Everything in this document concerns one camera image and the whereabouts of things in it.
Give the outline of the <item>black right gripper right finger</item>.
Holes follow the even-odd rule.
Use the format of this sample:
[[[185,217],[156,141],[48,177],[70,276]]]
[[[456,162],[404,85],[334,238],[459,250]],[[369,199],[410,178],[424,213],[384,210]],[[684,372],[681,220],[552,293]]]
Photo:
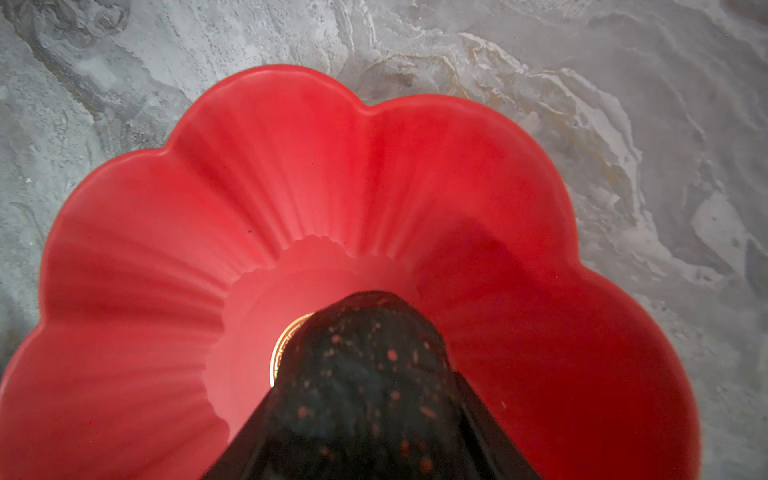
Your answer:
[[[461,408],[466,479],[541,480],[463,375],[453,373]]]

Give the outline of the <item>red flower-shaped fruit bowl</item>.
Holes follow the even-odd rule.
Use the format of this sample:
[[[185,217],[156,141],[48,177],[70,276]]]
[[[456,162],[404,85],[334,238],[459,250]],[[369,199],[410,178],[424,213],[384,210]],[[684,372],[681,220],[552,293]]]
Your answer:
[[[366,106],[277,65],[108,161],[44,248],[40,322],[1,383],[5,479],[202,479],[317,311],[394,294],[542,479],[695,479],[670,342],[585,267],[565,185],[478,103]]]

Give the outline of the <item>dark speckled avocado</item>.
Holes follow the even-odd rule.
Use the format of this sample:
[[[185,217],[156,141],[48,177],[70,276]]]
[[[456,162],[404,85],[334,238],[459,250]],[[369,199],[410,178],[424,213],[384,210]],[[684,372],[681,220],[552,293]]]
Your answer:
[[[265,400],[256,479],[475,479],[436,328],[400,297],[360,292],[289,341]]]

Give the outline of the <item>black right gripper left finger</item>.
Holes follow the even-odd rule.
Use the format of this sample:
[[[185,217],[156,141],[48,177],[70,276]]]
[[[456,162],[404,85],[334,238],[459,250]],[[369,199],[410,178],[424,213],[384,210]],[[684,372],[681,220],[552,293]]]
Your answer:
[[[242,429],[219,459],[202,476],[203,480],[261,479],[268,463],[267,406],[270,394],[260,402]]]

